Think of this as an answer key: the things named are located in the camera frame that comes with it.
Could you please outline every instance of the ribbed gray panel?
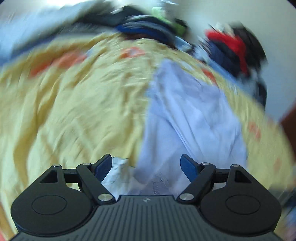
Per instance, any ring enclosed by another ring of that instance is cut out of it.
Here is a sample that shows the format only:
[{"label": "ribbed gray panel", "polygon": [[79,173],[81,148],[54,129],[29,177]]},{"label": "ribbed gray panel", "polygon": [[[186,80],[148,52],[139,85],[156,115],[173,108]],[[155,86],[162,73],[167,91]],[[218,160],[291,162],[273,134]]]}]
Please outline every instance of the ribbed gray panel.
[{"label": "ribbed gray panel", "polygon": [[33,237],[25,233],[13,241],[279,241],[273,233],[235,237],[207,224],[192,205],[172,196],[122,196],[101,206],[80,229],[59,237]]}]

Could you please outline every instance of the white wall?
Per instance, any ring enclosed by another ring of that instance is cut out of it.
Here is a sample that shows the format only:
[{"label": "white wall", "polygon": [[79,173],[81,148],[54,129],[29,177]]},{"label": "white wall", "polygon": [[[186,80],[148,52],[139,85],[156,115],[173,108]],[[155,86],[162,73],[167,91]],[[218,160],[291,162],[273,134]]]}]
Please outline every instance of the white wall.
[{"label": "white wall", "polygon": [[204,36],[208,24],[240,21],[262,44],[268,66],[266,112],[278,120],[296,99],[296,9],[287,0],[184,0],[179,18],[194,34]]}]

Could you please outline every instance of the yellow fabric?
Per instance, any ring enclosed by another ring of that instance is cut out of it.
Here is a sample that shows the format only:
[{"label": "yellow fabric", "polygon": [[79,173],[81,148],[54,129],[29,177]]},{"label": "yellow fabric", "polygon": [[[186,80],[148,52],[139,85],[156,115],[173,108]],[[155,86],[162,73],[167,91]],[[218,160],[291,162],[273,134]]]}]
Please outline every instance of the yellow fabric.
[{"label": "yellow fabric", "polygon": [[[91,56],[78,65],[51,66],[29,77],[37,64],[93,46]],[[120,57],[123,49],[133,46],[146,54]],[[188,54],[154,40],[124,41],[119,34],[54,41],[2,69],[0,229],[7,238],[17,232],[10,216],[12,202],[51,165],[75,168],[106,153],[136,163],[148,104],[145,90],[163,58],[188,63],[190,74],[212,83],[201,70],[204,66]],[[293,157],[282,130],[268,122],[262,108],[248,96],[230,88],[218,74],[214,76],[242,123],[249,172],[266,188],[271,184],[286,187]],[[260,130],[260,138],[254,130]]]}]

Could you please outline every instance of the metal screw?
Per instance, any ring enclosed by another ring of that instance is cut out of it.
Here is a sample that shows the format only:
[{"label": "metal screw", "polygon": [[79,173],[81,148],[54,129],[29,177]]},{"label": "metal screw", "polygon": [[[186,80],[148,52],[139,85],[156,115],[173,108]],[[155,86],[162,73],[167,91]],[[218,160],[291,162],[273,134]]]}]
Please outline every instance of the metal screw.
[{"label": "metal screw", "polygon": [[103,193],[98,196],[98,199],[102,202],[110,201],[113,198],[113,196],[109,193]]},{"label": "metal screw", "polygon": [[183,193],[179,196],[179,198],[183,201],[190,201],[194,198],[194,196],[191,193]]}]

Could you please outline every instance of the red cloth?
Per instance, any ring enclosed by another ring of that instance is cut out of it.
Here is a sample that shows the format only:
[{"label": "red cloth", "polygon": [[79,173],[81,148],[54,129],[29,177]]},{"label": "red cloth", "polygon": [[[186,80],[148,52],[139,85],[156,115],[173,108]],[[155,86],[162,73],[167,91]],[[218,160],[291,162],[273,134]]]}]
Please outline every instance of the red cloth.
[{"label": "red cloth", "polygon": [[209,40],[220,41],[226,44],[228,48],[231,49],[239,57],[240,68],[242,72],[248,74],[247,63],[245,60],[246,45],[240,37],[231,37],[230,35],[210,30],[206,31],[205,34]]}]

